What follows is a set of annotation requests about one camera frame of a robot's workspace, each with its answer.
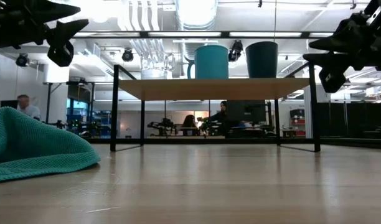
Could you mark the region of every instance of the ceiling duct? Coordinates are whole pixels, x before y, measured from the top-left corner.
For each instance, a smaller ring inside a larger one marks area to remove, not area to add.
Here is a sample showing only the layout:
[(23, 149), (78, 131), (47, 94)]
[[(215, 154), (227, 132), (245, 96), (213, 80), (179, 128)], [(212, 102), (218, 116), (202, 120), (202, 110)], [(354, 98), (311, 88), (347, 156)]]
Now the ceiling duct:
[[(218, 0), (176, 0), (177, 22), (180, 30), (213, 30)], [(187, 60), (194, 60), (195, 50), (205, 44), (182, 44)]]

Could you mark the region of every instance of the teal mug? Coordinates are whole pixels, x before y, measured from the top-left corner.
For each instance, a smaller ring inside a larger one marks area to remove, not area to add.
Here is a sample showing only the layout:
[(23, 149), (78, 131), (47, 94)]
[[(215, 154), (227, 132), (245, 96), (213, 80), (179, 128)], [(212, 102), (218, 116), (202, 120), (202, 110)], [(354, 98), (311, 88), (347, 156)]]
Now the teal mug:
[(189, 62), (187, 76), (195, 65), (195, 79), (227, 79), (229, 77), (228, 49), (219, 45), (206, 45), (195, 51), (195, 60)]

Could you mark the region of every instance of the woman's hair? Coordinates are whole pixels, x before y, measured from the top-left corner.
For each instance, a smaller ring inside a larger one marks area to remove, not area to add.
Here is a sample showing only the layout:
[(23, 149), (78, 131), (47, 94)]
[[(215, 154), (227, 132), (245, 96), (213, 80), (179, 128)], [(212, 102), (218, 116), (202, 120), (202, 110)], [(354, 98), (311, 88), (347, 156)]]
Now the woman's hair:
[(195, 116), (188, 115), (185, 117), (184, 123), (182, 124), (183, 128), (196, 128), (195, 125)]

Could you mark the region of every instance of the ceiling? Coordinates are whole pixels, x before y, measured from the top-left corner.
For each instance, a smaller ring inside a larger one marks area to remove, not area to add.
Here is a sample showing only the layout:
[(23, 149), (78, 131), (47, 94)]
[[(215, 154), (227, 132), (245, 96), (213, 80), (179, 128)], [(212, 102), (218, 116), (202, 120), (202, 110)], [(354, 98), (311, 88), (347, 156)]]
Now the ceiling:
[[(70, 0), (70, 1), (56, 1), (64, 2), (66, 4), (73, 4), (82, 7), (82, 12), (75, 15), (70, 19), (87, 18), (90, 24), (84, 28), (83, 31), (121, 31), (118, 25), (118, 17), (128, 14), (132, 16), (132, 1), (130, 2), (129, 11), (123, 9), (122, 1), (119, 0)], [(141, 1), (139, 0), (138, 21), (141, 23)], [(177, 19), (175, 12), (175, 1), (173, 0), (157, 0), (158, 1), (158, 24), (161, 30), (178, 30)], [(192, 0), (197, 4), (201, 0)], [(258, 7), (256, 0), (219, 0), (217, 15), (215, 18), (214, 30), (230, 30), (230, 31), (315, 31), (315, 32), (333, 32), (339, 22), (347, 19), (353, 12), (359, 12), (365, 8), (369, 0), (356, 0), (356, 8), (350, 9), (352, 0), (278, 0), (275, 1), (264, 0), (262, 7)], [(148, 1), (148, 12), (151, 12), (151, 1)], [(151, 24), (151, 17), (149, 15), (149, 25)], [(217, 40), (219, 45), (229, 48), (233, 43), (230, 39)], [(248, 45), (260, 41), (274, 41), (273, 39), (244, 39), (242, 40), (243, 48)], [(316, 52), (308, 48), (309, 40), (294, 40), (294, 39), (280, 39), (275, 40), (279, 45), (278, 60), (278, 77), (283, 77), (294, 69), (303, 64), (302, 54)], [(86, 39), (75, 40), (73, 42), (76, 48), (86, 48), (91, 53), (95, 53), (94, 46), (98, 46), (101, 50), (101, 61), (110, 68), (112, 65), (120, 64), (127, 70), (138, 75), (140, 71), (140, 59), (135, 54), (132, 62), (124, 62), (121, 59), (121, 54), (124, 48), (132, 47), (129, 39)], [(171, 39), (163, 39), (164, 50), (166, 53), (175, 53), (177, 68), (173, 71), (174, 77), (184, 75), (183, 61), (181, 57), (180, 44), (174, 44)], [(11, 49), (4, 49), (7, 54), (15, 56), (18, 52)], [(34, 49), (27, 49), (29, 57), (41, 62), (47, 62), (45, 52)], [(73, 63), (70, 67), (70, 75), (76, 77), (85, 77), (87, 80), (105, 82), (111, 80), (111, 77), (102, 72), (99, 64), (96, 65), (93, 61), (87, 62), (86, 60), (78, 60), (75, 56)], [(346, 75), (352, 75), (355, 71), (348, 70)], [(244, 56), (239, 58), (236, 66), (230, 69), (230, 77), (247, 77), (247, 65)], [(374, 78), (381, 77), (381, 73), (371, 72), (367, 75), (362, 75), (354, 79), (355, 82), (360, 82), (359, 78)]]

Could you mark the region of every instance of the wooden tabletop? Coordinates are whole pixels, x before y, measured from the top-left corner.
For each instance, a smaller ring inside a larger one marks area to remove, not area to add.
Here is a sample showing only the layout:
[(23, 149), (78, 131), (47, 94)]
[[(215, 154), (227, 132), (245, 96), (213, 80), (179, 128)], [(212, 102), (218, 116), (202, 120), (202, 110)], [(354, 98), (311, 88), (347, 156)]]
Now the wooden tabletop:
[(227, 80), (121, 80), (120, 88), (140, 100), (274, 100), (309, 85), (307, 78)]

